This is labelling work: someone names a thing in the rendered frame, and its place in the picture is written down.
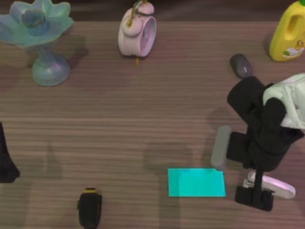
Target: black object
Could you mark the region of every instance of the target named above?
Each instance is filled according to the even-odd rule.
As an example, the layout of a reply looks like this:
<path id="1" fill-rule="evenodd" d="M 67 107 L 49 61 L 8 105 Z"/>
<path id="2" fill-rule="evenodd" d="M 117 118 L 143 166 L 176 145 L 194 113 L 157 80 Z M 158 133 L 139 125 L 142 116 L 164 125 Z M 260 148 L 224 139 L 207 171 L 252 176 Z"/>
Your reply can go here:
<path id="1" fill-rule="evenodd" d="M 290 145 L 304 137 L 299 129 L 282 127 L 286 109 L 282 101 L 271 98 L 263 104 L 265 89 L 256 77 L 242 79 L 229 92 L 228 104 L 247 124 L 247 133 L 232 132 L 227 159 L 240 162 L 244 168 L 256 170 L 254 188 L 238 187 L 235 201 L 261 210 L 271 211 L 272 191 L 262 191 L 266 171 L 278 167 Z"/>
<path id="2" fill-rule="evenodd" d="M 95 188 L 86 188 L 77 204 L 79 222 L 85 229 L 96 229 L 100 223 L 102 196 Z"/>
<path id="3" fill-rule="evenodd" d="M 243 54 L 235 54 L 232 56 L 230 65 L 238 78 L 244 79 L 253 74 L 252 66 Z"/>
<path id="4" fill-rule="evenodd" d="M 6 146 L 2 123 L 0 123 L 0 183 L 13 183 L 20 172 L 13 163 Z"/>

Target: clock face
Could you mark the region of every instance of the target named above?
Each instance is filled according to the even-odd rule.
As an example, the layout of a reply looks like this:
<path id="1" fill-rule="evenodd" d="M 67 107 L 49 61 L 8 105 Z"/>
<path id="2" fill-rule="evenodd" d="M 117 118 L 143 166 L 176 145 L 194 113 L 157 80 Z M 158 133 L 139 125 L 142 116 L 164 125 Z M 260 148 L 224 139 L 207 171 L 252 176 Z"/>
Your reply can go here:
<path id="1" fill-rule="evenodd" d="M 143 56 L 149 54 L 153 47 L 154 39 L 156 37 L 156 21 L 150 18 L 145 24 L 142 32 L 140 50 Z"/>

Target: teal paper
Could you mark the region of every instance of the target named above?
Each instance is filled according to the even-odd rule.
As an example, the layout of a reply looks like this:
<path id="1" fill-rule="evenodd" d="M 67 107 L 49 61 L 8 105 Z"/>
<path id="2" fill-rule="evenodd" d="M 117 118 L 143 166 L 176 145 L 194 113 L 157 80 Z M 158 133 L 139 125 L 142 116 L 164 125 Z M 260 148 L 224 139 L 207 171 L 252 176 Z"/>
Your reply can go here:
<path id="1" fill-rule="evenodd" d="M 223 171 L 214 168 L 169 168 L 169 197 L 225 197 Z"/>

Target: gray object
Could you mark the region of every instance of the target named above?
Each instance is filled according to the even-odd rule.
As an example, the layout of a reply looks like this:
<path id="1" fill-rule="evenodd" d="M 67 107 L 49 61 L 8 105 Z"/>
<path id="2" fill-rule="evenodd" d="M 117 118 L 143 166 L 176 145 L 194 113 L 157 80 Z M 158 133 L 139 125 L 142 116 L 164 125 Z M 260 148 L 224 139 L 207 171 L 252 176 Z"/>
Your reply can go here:
<path id="1" fill-rule="evenodd" d="M 230 65 L 235 75 L 240 79 L 247 78 L 253 74 L 252 66 L 243 54 L 235 54 L 232 56 Z"/>
<path id="2" fill-rule="evenodd" d="M 218 171 L 224 170 L 231 132 L 232 130 L 228 125 L 223 125 L 217 130 L 211 165 Z"/>

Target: pedestal base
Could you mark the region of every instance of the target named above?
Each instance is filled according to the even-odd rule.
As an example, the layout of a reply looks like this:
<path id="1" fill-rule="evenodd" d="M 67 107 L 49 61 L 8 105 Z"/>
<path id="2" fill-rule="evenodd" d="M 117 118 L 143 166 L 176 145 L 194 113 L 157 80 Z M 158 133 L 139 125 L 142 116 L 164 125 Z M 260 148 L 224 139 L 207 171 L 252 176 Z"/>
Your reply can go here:
<path id="1" fill-rule="evenodd" d="M 63 83 L 70 75 L 68 63 L 59 55 L 48 53 L 48 58 L 40 56 L 33 65 L 32 77 L 40 86 L 56 86 Z"/>

